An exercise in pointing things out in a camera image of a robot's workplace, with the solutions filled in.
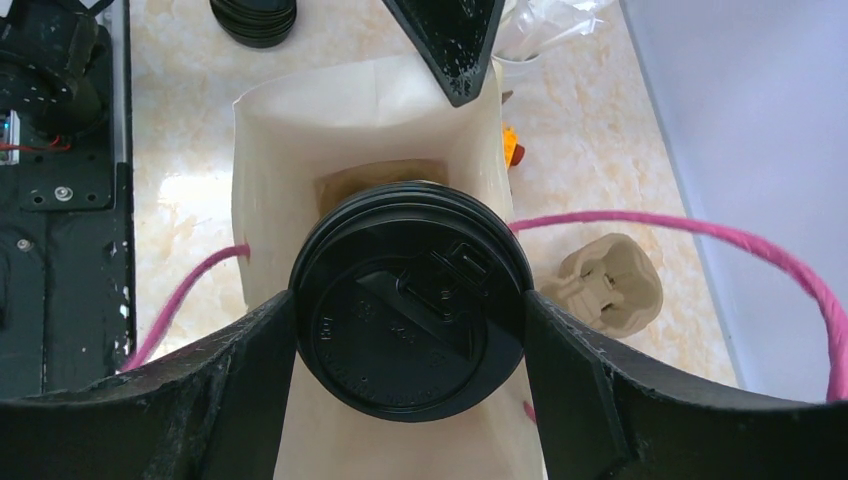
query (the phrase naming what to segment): pink rope handle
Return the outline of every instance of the pink rope handle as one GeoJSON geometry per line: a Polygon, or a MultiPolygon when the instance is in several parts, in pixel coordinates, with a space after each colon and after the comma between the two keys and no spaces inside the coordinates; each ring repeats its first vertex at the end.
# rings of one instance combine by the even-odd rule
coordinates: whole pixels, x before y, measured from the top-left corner
{"type": "Polygon", "coordinates": [[[830,359],[827,401],[848,399],[848,348],[845,343],[848,317],[845,310],[830,287],[809,266],[768,240],[753,233],[690,218],[616,210],[575,212],[521,220],[512,223],[510,228],[514,232],[520,232],[549,225],[605,221],[636,222],[709,235],[751,253],[789,274],[815,299],[824,317],[830,359]]]}
{"type": "Polygon", "coordinates": [[[224,260],[238,256],[250,257],[250,247],[247,245],[227,247],[213,253],[200,265],[194,267],[194,270],[188,274],[177,289],[174,290],[174,293],[171,294],[171,298],[168,299],[168,303],[162,308],[159,317],[156,318],[153,327],[150,329],[150,333],[144,339],[144,343],[130,356],[121,371],[126,372],[144,365],[147,359],[150,358],[150,355],[156,350],[156,347],[162,342],[162,339],[165,338],[165,334],[171,328],[171,323],[173,323],[174,316],[182,306],[183,300],[188,296],[188,292],[191,291],[194,284],[200,280],[200,277],[224,260]]]}

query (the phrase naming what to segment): white wall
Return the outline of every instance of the white wall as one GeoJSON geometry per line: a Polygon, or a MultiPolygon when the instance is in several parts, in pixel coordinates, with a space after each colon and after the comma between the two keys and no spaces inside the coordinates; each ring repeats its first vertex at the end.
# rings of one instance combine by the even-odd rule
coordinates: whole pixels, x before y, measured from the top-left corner
{"type": "MultiPolygon", "coordinates": [[[[848,303],[848,1],[622,2],[690,215],[775,241],[848,303]]],[[[813,301],[759,260],[700,248],[743,388],[823,400],[813,301]]]]}

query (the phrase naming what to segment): marble countertop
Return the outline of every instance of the marble countertop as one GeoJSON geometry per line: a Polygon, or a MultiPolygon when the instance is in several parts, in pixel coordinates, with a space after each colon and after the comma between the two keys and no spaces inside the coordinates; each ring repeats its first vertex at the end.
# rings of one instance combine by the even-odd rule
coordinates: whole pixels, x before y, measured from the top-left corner
{"type": "MultiPolygon", "coordinates": [[[[594,34],[552,50],[504,105],[527,154],[510,170],[518,218],[619,208],[682,215],[683,205],[621,10],[594,34]]],[[[233,243],[232,102],[288,73],[413,51],[381,0],[304,0],[271,51],[234,43],[201,0],[131,2],[139,338],[177,283],[233,243]]],[[[736,380],[692,237],[625,224],[522,234],[534,275],[609,232],[633,237],[663,283],[659,318],[625,343],[675,367],[736,380]]],[[[201,279],[157,355],[245,313],[234,260],[201,279]]]]}

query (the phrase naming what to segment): stack of black lids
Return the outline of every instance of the stack of black lids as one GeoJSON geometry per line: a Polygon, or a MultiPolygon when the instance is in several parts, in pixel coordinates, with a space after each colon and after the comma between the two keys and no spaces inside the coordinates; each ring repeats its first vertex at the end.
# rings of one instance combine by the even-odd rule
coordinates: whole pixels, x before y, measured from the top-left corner
{"type": "Polygon", "coordinates": [[[209,0],[212,13],[233,39],[252,48],[275,47],[297,17],[295,0],[209,0]]]}

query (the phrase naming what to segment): paper bag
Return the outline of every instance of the paper bag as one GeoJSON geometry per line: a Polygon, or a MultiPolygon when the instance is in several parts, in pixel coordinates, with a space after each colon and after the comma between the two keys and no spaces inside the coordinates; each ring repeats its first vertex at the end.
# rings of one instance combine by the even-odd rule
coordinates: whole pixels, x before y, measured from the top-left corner
{"type": "MultiPolygon", "coordinates": [[[[239,263],[248,307],[287,288],[310,229],[356,190],[424,177],[510,220],[500,101],[490,72],[480,97],[454,109],[418,55],[299,73],[246,93],[235,105],[233,229],[251,247],[239,263]]],[[[337,400],[298,359],[275,478],[541,479],[525,400],[521,366],[465,413],[390,422],[337,400]]]]}

